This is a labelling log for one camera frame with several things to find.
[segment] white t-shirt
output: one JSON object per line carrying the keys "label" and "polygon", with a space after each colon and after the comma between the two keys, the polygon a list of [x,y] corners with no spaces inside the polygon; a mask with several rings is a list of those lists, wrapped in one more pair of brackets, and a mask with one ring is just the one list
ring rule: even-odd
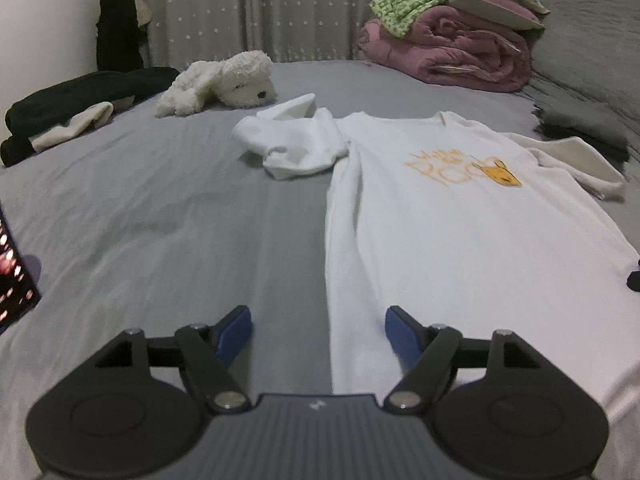
{"label": "white t-shirt", "polygon": [[579,139],[498,134],[451,112],[334,120],[321,108],[280,129],[271,114],[245,118],[235,135],[250,149],[259,144],[281,178],[297,165],[311,173],[319,153],[326,167],[348,149],[334,169],[325,239],[336,394],[381,399],[399,381],[383,326],[398,304],[467,337],[517,332],[610,418],[640,400],[623,388],[640,365],[640,294],[625,283],[638,253],[574,180],[602,194],[620,185],[595,150]]}

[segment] cartoon character print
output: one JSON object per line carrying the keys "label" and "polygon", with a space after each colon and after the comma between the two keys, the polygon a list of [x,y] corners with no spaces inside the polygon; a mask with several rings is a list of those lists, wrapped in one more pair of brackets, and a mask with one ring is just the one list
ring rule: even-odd
{"label": "cartoon character print", "polygon": [[496,158],[494,164],[495,166],[481,166],[480,164],[474,162],[473,167],[478,168],[478,170],[482,171],[491,180],[497,182],[501,186],[522,186],[522,183],[513,175],[513,173],[507,170],[507,167],[505,166],[503,161],[501,161],[499,158]]}
{"label": "cartoon character print", "polygon": [[522,186],[505,163],[494,156],[479,160],[460,150],[421,150],[418,154],[412,153],[412,160],[405,165],[444,186],[463,184],[479,177],[488,177],[505,187]]}

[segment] metal screw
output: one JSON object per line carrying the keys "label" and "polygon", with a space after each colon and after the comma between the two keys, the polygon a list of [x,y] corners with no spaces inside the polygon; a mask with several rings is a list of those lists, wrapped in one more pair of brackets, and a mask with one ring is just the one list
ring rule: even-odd
{"label": "metal screw", "polygon": [[246,402],[246,397],[240,392],[222,392],[216,395],[213,402],[223,410],[234,410]]}
{"label": "metal screw", "polygon": [[415,392],[394,392],[391,394],[391,397],[389,397],[389,402],[401,410],[415,408],[421,401],[420,395]]}

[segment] white wall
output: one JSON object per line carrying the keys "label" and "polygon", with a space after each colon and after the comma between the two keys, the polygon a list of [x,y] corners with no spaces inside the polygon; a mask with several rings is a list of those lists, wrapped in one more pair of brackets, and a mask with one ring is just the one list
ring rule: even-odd
{"label": "white wall", "polygon": [[27,95],[95,70],[99,0],[0,0],[0,139]]}

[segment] pillow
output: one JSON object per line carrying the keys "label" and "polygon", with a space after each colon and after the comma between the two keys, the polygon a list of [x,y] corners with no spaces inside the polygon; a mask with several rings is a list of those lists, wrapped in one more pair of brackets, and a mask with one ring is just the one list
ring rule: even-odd
{"label": "pillow", "polygon": [[544,27],[533,12],[513,0],[449,0],[449,5],[513,30]]}

